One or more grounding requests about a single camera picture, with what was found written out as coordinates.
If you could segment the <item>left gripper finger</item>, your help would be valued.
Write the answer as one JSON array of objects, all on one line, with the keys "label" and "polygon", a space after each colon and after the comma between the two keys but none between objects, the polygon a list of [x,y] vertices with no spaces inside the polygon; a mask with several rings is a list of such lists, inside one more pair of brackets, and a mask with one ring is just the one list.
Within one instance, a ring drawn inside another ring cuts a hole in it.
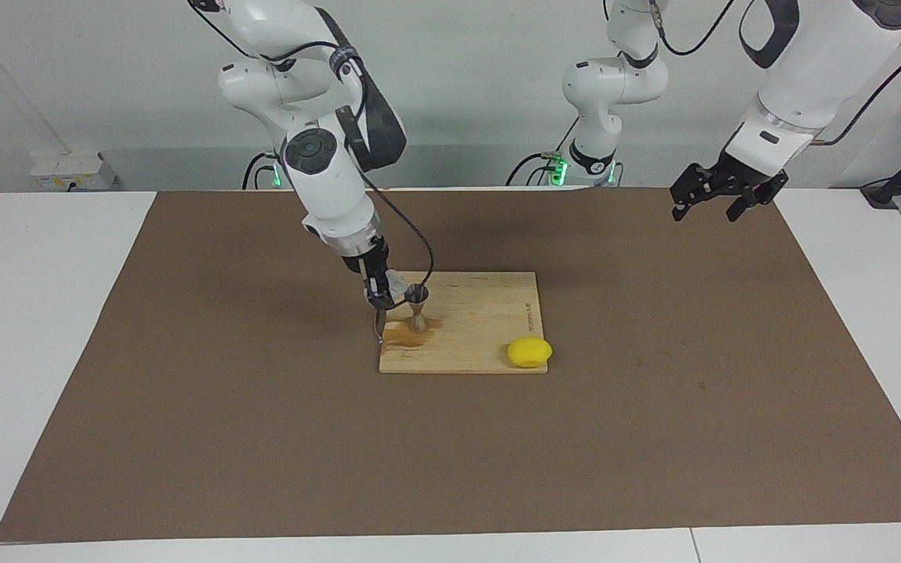
[{"label": "left gripper finger", "polygon": [[687,165],[671,186],[673,221],[682,221],[693,206],[714,199],[716,193],[709,182],[712,175],[708,168],[698,163]]},{"label": "left gripper finger", "polygon": [[768,206],[788,181],[787,172],[779,172],[769,181],[763,181],[758,185],[751,185],[739,178],[733,179],[730,195],[735,195],[736,200],[727,208],[726,217],[730,222],[735,222],[753,207]]}]

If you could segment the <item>metal double jigger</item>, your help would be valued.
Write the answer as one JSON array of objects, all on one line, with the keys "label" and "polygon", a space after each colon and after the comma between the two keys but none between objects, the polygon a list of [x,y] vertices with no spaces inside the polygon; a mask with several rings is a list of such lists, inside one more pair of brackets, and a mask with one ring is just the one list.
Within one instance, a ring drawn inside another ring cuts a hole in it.
[{"label": "metal double jigger", "polygon": [[429,330],[428,320],[423,313],[426,300],[429,298],[429,290],[425,284],[413,284],[408,286],[404,293],[405,303],[410,306],[411,316],[407,326],[414,334],[425,334]]}]

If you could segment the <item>wooden cutting board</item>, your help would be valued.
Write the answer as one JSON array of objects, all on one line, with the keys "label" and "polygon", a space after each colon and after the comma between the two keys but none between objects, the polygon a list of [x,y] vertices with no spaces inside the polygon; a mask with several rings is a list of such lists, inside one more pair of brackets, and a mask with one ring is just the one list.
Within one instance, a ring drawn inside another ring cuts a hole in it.
[{"label": "wooden cutting board", "polygon": [[505,350],[525,336],[544,337],[533,272],[433,272],[423,313],[429,330],[407,326],[411,309],[387,314],[379,354],[385,375],[543,375],[548,366],[517,368]]}]

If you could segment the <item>yellow lemon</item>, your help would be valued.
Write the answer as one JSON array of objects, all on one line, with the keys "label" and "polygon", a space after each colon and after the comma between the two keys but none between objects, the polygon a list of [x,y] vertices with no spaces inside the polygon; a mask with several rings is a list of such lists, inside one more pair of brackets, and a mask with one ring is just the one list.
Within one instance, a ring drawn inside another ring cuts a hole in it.
[{"label": "yellow lemon", "polygon": [[553,346],[539,336],[525,336],[508,344],[507,358],[517,368],[541,368],[553,357]]}]

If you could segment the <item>brown table mat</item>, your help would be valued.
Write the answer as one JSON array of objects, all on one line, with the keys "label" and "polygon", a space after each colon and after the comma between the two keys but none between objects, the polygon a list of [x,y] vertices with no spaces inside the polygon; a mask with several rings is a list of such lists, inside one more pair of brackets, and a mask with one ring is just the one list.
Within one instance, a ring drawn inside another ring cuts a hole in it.
[{"label": "brown table mat", "polygon": [[0,542],[901,522],[901,421],[782,215],[658,189],[394,196],[532,271],[546,375],[382,375],[286,193],[155,197]]}]

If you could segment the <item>white wall socket box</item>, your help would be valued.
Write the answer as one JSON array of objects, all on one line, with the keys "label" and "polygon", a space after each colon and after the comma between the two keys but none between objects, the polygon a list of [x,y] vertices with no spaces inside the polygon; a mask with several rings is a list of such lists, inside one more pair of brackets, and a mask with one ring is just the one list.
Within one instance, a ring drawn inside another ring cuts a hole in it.
[{"label": "white wall socket box", "polygon": [[36,157],[29,175],[39,188],[46,190],[97,192],[120,185],[113,167],[97,152]]}]

